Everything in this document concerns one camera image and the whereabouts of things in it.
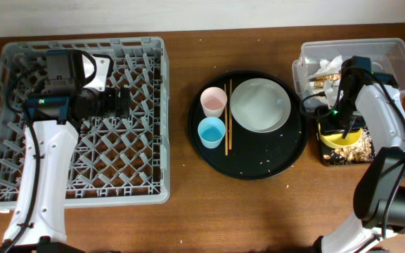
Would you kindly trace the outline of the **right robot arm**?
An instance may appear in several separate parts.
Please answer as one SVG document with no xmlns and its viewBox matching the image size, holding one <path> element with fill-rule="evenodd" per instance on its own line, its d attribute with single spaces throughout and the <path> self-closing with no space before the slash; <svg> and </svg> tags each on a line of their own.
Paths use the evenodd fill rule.
<svg viewBox="0 0 405 253">
<path fill-rule="evenodd" d="M 372 71 L 370 59 L 361 56 L 342 63 L 334 106 L 310 114 L 343 135 L 355 116 L 368 128 L 375 157 L 354 191 L 353 213 L 317 239 L 315 252 L 368 252 L 405 234 L 405 112 L 399 85 L 392 74 Z"/>
</svg>

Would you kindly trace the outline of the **food scraps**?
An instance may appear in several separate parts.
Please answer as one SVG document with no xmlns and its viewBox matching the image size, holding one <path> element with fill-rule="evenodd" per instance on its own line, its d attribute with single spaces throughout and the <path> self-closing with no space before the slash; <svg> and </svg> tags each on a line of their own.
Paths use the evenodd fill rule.
<svg viewBox="0 0 405 253">
<path fill-rule="evenodd" d="M 365 164 L 372 162 L 375 157 L 371 135 L 366 129 L 364 129 L 359 142 L 349 147 L 333 149 L 322 142 L 319 145 L 321 161 L 326 166 Z"/>
</svg>

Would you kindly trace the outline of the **gold snack wrapper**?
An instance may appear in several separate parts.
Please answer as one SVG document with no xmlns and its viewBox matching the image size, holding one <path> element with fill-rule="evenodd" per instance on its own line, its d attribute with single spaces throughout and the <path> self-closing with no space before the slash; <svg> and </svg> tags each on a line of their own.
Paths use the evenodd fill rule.
<svg viewBox="0 0 405 253">
<path fill-rule="evenodd" d="M 322 89 L 324 87 L 325 82 L 327 81 L 334 82 L 339 79 L 341 79 L 341 74 L 335 73 L 312 77 L 309 81 L 314 83 L 314 88 Z"/>
</svg>

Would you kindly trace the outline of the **white napkin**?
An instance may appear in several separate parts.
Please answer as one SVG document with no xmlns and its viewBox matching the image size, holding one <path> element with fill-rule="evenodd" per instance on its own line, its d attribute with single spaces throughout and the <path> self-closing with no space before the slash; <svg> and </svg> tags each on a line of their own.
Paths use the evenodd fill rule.
<svg viewBox="0 0 405 253">
<path fill-rule="evenodd" d="M 342 56 L 337 56 L 333 60 L 322 59 L 319 63 L 320 68 L 313 74 L 308 76 L 309 80 L 312 77 L 317 77 L 325 74 L 340 73 L 341 65 L 343 63 Z M 321 103 L 326 104 L 332 108 L 338 96 L 338 88 L 340 85 L 340 79 L 334 82 L 327 81 L 324 83 L 322 89 L 314 88 L 314 83 L 309 82 L 310 91 L 312 93 L 324 92 L 324 95 L 319 97 Z"/>
</svg>

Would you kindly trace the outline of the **wooden chopstick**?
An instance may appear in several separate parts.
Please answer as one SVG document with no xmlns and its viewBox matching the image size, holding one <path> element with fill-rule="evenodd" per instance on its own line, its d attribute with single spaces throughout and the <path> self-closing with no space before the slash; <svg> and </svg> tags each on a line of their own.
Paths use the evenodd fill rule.
<svg viewBox="0 0 405 253">
<path fill-rule="evenodd" d="M 227 89 L 226 89 L 226 84 L 224 84 L 224 95 L 226 96 L 226 101 L 224 103 L 224 126 L 225 126 L 225 135 L 224 135 L 224 154 L 227 157 L 229 155 L 229 140 L 228 140 L 228 134 L 229 134 L 229 130 L 228 130 L 228 108 L 227 108 Z"/>
<path fill-rule="evenodd" d="M 231 114 L 231 97 L 233 92 L 232 79 L 229 80 L 229 139 L 228 139 L 228 150 L 232 149 L 232 114 Z"/>
</svg>

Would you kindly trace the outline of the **grey round plate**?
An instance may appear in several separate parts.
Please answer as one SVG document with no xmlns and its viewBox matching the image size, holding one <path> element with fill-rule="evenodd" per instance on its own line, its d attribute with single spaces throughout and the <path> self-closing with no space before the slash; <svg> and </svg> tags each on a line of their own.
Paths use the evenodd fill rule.
<svg viewBox="0 0 405 253">
<path fill-rule="evenodd" d="M 291 113 L 290 97 L 277 82 L 265 78 L 248 79 L 232 93 L 230 110 L 239 125 L 265 134 L 282 127 Z"/>
</svg>

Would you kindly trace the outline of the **blue cup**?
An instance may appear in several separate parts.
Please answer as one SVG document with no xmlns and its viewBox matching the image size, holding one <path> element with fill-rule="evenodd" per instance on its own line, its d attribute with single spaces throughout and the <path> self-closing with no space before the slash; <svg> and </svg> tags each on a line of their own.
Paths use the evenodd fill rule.
<svg viewBox="0 0 405 253">
<path fill-rule="evenodd" d="M 198 125 L 198 135 L 202 144 L 209 149 L 219 146 L 226 134 L 226 126 L 218 117 L 206 117 Z"/>
</svg>

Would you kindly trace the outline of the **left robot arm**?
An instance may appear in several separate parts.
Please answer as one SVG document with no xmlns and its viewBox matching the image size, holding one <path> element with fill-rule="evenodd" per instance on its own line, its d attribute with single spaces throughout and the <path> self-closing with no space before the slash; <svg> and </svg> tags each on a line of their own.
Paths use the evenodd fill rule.
<svg viewBox="0 0 405 253">
<path fill-rule="evenodd" d="M 25 161 L 15 212 L 0 252 L 77 252 L 67 245 L 65 192 L 82 122 L 129 116 L 128 88 L 108 88 L 114 61 L 78 49 L 49 50 L 46 64 L 19 78 L 46 71 L 22 102 Z"/>
</svg>

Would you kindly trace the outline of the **pink cup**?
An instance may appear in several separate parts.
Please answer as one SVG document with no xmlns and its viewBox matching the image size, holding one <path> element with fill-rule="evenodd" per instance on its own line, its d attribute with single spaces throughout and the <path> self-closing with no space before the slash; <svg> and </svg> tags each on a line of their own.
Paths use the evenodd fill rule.
<svg viewBox="0 0 405 253">
<path fill-rule="evenodd" d="M 227 104 L 227 95 L 223 89 L 210 87 L 200 95 L 200 103 L 206 117 L 220 117 Z"/>
</svg>

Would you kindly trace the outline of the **yellow bowl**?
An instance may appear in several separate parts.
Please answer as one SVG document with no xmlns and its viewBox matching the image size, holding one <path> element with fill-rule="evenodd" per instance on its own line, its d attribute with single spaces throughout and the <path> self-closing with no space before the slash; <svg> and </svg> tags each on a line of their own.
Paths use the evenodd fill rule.
<svg viewBox="0 0 405 253">
<path fill-rule="evenodd" d="M 363 131 L 364 130 L 360 128 L 356 132 L 349 132 L 346 137 L 343 138 L 342 134 L 323 135 L 321 133 L 321 125 L 318 125 L 318 134 L 321 142 L 333 149 L 345 148 L 358 143 Z"/>
</svg>

